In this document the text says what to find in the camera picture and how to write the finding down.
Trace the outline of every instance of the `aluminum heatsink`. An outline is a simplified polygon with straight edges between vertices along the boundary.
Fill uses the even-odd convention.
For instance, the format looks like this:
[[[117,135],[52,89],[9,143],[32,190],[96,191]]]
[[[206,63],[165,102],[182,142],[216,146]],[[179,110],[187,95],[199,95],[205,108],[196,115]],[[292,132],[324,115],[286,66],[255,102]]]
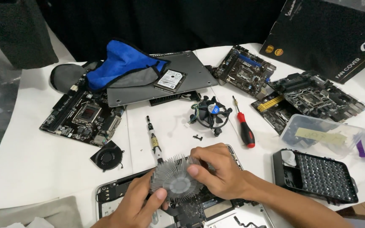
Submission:
[[[174,156],[157,165],[150,180],[152,192],[164,188],[167,190],[166,200],[173,203],[184,202],[198,194],[204,185],[187,172],[191,164],[200,165],[200,161],[193,157]]]

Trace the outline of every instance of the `gray laptop case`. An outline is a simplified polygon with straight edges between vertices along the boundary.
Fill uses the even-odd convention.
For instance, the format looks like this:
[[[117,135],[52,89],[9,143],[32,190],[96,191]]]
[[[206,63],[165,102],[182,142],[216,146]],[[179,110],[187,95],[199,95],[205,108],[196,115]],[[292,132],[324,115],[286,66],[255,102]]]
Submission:
[[[171,61],[167,66],[167,69],[187,74],[187,77],[175,94],[194,91],[218,84],[217,80],[215,80],[192,51],[155,56]],[[163,96],[170,96],[173,93],[156,89],[153,86],[153,83],[151,83],[149,85],[126,88],[112,88],[109,86],[109,88],[107,88],[107,94],[108,105],[110,107],[116,107]]]

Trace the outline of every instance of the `laptop fan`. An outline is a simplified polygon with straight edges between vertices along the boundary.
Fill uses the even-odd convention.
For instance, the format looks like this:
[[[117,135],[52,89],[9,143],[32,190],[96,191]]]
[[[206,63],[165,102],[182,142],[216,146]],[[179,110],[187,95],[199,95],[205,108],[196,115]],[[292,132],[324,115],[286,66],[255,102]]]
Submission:
[[[191,164],[200,165],[200,161],[193,157],[174,156],[157,165],[150,180],[151,191],[164,188],[167,190],[166,200],[172,203],[184,202],[198,194],[204,185],[187,172]]]
[[[96,152],[90,159],[102,169],[111,170],[116,168],[119,164],[122,165],[122,153],[121,150],[114,142],[109,141],[98,152]]]
[[[190,121],[188,123],[195,123],[198,120],[202,126],[213,129],[215,137],[218,137],[222,133],[221,128],[226,125],[229,120],[229,114],[233,110],[231,108],[226,109],[223,104],[216,101],[215,96],[211,100],[208,99],[207,96],[204,96],[204,99],[200,103],[191,106],[191,109],[194,109],[195,112],[190,115]]]

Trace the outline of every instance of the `black curtain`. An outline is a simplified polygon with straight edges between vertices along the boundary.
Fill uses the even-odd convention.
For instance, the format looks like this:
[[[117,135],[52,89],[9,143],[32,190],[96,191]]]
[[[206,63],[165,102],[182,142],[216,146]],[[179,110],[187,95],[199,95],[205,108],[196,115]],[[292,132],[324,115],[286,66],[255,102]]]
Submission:
[[[263,43],[286,0],[37,0],[76,61],[121,38],[146,53]]]

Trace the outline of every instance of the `red screwdriver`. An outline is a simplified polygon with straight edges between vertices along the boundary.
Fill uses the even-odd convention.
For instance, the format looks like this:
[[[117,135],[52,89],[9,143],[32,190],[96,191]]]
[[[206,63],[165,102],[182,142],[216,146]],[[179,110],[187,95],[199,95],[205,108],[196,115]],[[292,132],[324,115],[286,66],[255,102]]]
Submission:
[[[242,132],[240,132],[240,136],[248,148],[253,148],[256,146],[256,141],[254,140],[254,134],[246,123],[245,115],[240,112],[239,107],[237,106],[237,101],[236,101],[235,97],[234,96],[232,96],[232,97],[234,100],[234,104],[236,105],[237,111],[239,112],[237,114],[237,119],[240,122],[240,127],[241,127],[241,131],[242,131]]]

